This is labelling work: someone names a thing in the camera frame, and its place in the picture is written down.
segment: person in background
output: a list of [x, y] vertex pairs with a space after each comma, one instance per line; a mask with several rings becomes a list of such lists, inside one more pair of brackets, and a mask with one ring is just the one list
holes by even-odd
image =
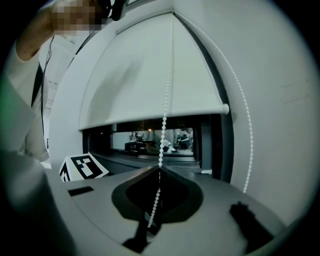
[[[41, 46], [55, 35], [74, 34], [76, 31], [98, 30], [101, 29], [101, 24], [108, 18], [106, 11], [98, 4], [98, 0], [56, 0], [52, 1], [41, 8], [30, 24], [25, 28], [20, 37], [12, 46], [8, 56], [6, 67], [1, 78], [1, 82], [9, 84], [11, 88], [3, 89], [1, 96], [3, 99], [8, 99], [10, 95], [14, 95], [16, 101], [22, 100], [22, 106], [27, 106], [24, 112], [33, 117], [30, 125], [26, 125], [26, 120], [23, 120], [27, 114], [21, 111], [20, 120], [16, 120], [14, 116], [11, 118], [3, 117], [5, 121], [4, 134], [1, 135], [3, 146], [0, 149], [20, 151], [23, 154], [29, 155], [45, 161], [49, 158], [47, 148], [44, 141], [42, 108], [46, 102], [41, 104], [41, 98], [45, 99], [46, 95], [41, 95], [41, 87], [34, 94], [34, 86], [37, 71], [39, 73], [39, 50]], [[43, 94], [46, 94], [46, 88], [43, 88]], [[11, 115], [16, 112], [12, 109], [16, 107], [11, 102], [4, 102], [3, 113], [8, 109], [11, 110]], [[19, 148], [10, 147], [6, 143], [12, 137], [11, 126], [25, 126], [21, 131], [25, 134], [25, 138], [19, 144]]]

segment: white enclosure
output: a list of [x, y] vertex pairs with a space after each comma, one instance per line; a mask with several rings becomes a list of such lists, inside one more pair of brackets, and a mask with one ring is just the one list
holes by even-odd
[[[251, 170], [246, 192], [289, 225], [307, 209], [320, 178], [320, 76], [292, 22], [266, 0], [155, 0], [107, 25], [75, 57], [56, 94], [49, 132], [52, 169], [58, 170], [66, 156], [83, 153], [79, 129], [161, 116], [169, 60], [170, 18], [166, 17], [171, 15], [147, 19], [118, 36], [116, 31], [170, 9], [182, 15], [199, 37], [225, 86], [234, 130], [231, 184], [243, 190]], [[148, 24], [156, 27], [161, 38], [155, 37]], [[197, 46], [176, 19], [173, 28], [174, 60], [181, 62], [174, 63], [172, 95], [176, 98], [171, 114], [200, 113], [197, 108], [204, 113], [225, 113], [220, 98], [214, 97], [215, 82]], [[153, 39], [157, 51], [148, 47], [144, 50], [142, 46]], [[179, 42], [182, 39], [192, 49], [185, 61], [179, 60], [185, 51]], [[138, 57], [142, 52], [147, 53], [146, 59]], [[152, 54], [157, 63], [152, 62]], [[150, 73], [148, 65], [157, 66], [153, 70], [158, 73]], [[193, 71], [184, 74], [188, 79], [180, 80], [180, 67]], [[125, 80], [119, 82], [125, 71], [130, 80], [134, 78], [137, 91], [131, 90]], [[142, 88], [141, 79], [147, 74], [152, 77], [146, 81], [157, 86], [144, 84]], [[199, 88], [191, 86], [195, 82], [191, 83], [192, 79], [199, 81], [198, 74], [202, 74]], [[134, 100], [126, 106], [123, 101], [129, 95]], [[184, 101], [181, 95], [189, 100]], [[190, 99], [194, 101], [184, 105]], [[190, 113], [182, 112], [187, 108]]]

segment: person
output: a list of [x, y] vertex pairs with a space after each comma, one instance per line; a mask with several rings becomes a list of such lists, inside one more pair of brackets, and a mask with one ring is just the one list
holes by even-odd
[[107, 18], [108, 12], [98, 0], [55, 0], [37, 12], [12, 46], [1, 78], [0, 150], [20, 151], [40, 162], [49, 158], [43, 134], [41, 88], [33, 99], [39, 50], [56, 35], [101, 29]]

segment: curved white wall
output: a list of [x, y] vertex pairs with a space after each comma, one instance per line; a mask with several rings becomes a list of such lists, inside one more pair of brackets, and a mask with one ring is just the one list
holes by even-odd
[[[217, 44], [236, 73], [253, 129], [247, 193], [290, 224], [309, 205], [319, 181], [320, 77], [307, 45], [268, 1], [173, 0], [173, 9]], [[251, 148], [241, 91], [215, 46], [186, 23], [208, 49], [223, 79], [234, 129], [231, 183], [242, 190]]]
[[228, 113], [194, 39], [168, 13], [128, 28], [108, 45], [88, 82], [79, 130], [161, 118], [171, 50], [167, 116]]

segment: white sleeve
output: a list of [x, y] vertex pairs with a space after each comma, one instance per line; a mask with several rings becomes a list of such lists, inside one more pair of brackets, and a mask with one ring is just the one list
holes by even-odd
[[[6, 81], [4, 83], [14, 88], [15, 93], [7, 88], [7, 91], [14, 95], [11, 95], [11, 97], [16, 98], [16, 102], [20, 101], [18, 104], [19, 109], [16, 109], [12, 104], [11, 107], [7, 105], [7, 110], [11, 111], [11, 116], [15, 120], [14, 123], [11, 124], [11, 132], [13, 131], [19, 137], [19, 149], [17, 149], [18, 146], [16, 143], [14, 147], [10, 147], [10, 149], [15, 151], [22, 149], [23, 153], [39, 161], [44, 161], [48, 159], [49, 155], [44, 141], [41, 111], [31, 108], [38, 66], [39, 51], [30, 60], [22, 61], [17, 55], [16, 44], [14, 44], [4, 69], [3, 78], [4, 81]], [[11, 143], [10, 139], [8, 139], [6, 143], [9, 145]]]
[[28, 106], [31, 106], [38, 66], [39, 51], [30, 60], [23, 61], [19, 58], [14, 43], [6, 62], [4, 75]]
[[0, 150], [19, 152], [37, 119], [8, 77], [0, 80]]

